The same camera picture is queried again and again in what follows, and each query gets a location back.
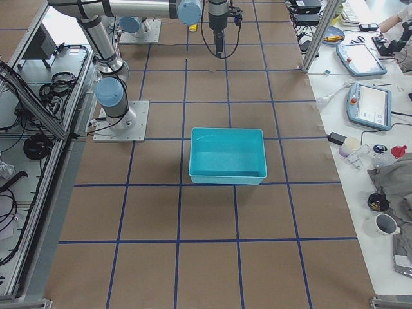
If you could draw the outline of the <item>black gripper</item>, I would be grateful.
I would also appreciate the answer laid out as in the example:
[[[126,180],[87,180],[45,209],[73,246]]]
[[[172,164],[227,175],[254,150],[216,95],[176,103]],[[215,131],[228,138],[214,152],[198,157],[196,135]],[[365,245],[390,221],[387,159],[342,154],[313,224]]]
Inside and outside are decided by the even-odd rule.
[[[234,19],[236,26],[241,26],[241,8],[234,6],[233,1],[208,1],[209,28],[214,30],[214,43],[217,58],[223,57],[223,30],[227,27],[227,20]]]

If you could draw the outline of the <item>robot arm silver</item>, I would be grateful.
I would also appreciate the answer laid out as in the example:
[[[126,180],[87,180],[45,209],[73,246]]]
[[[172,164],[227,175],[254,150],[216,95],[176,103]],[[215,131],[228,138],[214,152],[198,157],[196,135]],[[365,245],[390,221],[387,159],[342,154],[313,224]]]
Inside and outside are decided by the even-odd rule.
[[[127,103],[126,83],[129,76],[129,68],[121,56],[116,52],[115,45],[109,39],[108,33],[102,23],[102,16],[105,17],[166,17],[179,19],[183,24],[192,26],[200,22],[203,41],[209,52],[219,59],[230,57],[237,49],[228,56],[223,56],[223,31],[227,27],[228,18],[234,19],[235,25],[239,27],[237,43],[241,31],[243,11],[233,5],[232,1],[206,1],[208,2],[208,22],[209,28],[213,31],[216,53],[207,45],[203,34],[203,13],[205,10],[204,1],[47,1],[48,5],[58,12],[69,17],[76,18],[84,35],[90,43],[98,62],[98,70],[103,76],[103,80],[115,80],[116,86],[105,86],[103,90],[113,91],[120,87],[121,95],[125,95],[126,107],[119,115],[109,114],[102,99],[99,99],[102,107],[106,108],[106,119],[108,125],[93,131],[97,133],[104,129],[119,128],[129,113]]]

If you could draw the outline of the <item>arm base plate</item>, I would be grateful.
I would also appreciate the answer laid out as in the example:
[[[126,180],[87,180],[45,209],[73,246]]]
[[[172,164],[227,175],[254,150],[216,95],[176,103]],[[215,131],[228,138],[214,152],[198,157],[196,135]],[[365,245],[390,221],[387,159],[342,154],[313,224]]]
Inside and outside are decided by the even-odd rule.
[[[129,101],[129,111],[122,120],[116,120],[106,116],[103,108],[100,109],[99,117],[104,120],[97,123],[93,134],[96,142],[143,142],[147,127],[149,114],[148,100]]]
[[[119,22],[120,44],[158,44],[161,20],[122,17]]]

